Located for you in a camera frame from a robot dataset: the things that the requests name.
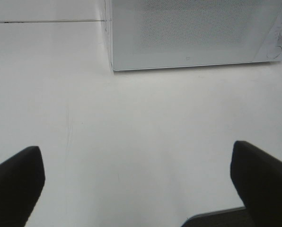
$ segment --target microwave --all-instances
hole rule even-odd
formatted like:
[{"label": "microwave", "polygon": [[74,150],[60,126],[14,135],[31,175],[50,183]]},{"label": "microwave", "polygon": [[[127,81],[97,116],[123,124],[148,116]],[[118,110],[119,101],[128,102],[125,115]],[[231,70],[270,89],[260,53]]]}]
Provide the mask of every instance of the microwave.
[{"label": "microwave", "polygon": [[113,70],[282,60],[282,0],[105,0]]}]

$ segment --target perforated metal panel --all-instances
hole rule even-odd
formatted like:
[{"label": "perforated metal panel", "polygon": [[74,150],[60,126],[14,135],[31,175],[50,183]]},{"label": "perforated metal panel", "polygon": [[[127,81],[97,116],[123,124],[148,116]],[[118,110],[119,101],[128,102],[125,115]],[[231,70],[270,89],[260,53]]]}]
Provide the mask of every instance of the perforated metal panel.
[{"label": "perforated metal panel", "polygon": [[282,0],[112,0],[116,70],[251,62]]}]

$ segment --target white surface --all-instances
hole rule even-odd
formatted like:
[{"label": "white surface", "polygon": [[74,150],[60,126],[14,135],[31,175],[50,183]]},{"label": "white surface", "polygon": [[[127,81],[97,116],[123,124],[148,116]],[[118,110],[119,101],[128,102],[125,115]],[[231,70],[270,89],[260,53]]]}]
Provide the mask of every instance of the white surface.
[{"label": "white surface", "polygon": [[282,160],[282,63],[113,74],[100,23],[0,25],[0,162],[39,145],[27,227],[179,227],[242,205],[235,140]]},{"label": "white surface", "polygon": [[0,0],[0,20],[99,19],[103,0]]}]

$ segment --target white microwave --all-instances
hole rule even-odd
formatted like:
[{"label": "white microwave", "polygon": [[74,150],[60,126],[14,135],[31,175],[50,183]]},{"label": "white microwave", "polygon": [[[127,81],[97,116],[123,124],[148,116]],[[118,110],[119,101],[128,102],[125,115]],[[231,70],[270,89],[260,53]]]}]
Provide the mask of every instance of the white microwave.
[{"label": "white microwave", "polygon": [[113,70],[282,60],[282,0],[105,0]]}]

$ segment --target white table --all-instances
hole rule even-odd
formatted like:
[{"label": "white table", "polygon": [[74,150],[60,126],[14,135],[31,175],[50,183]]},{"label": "white table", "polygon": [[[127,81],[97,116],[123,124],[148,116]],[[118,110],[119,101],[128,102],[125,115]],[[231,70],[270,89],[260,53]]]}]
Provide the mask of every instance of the white table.
[{"label": "white table", "polygon": [[113,73],[101,23],[0,24],[0,162],[40,146],[27,227],[179,227],[242,205],[235,140],[282,160],[282,63]]}]

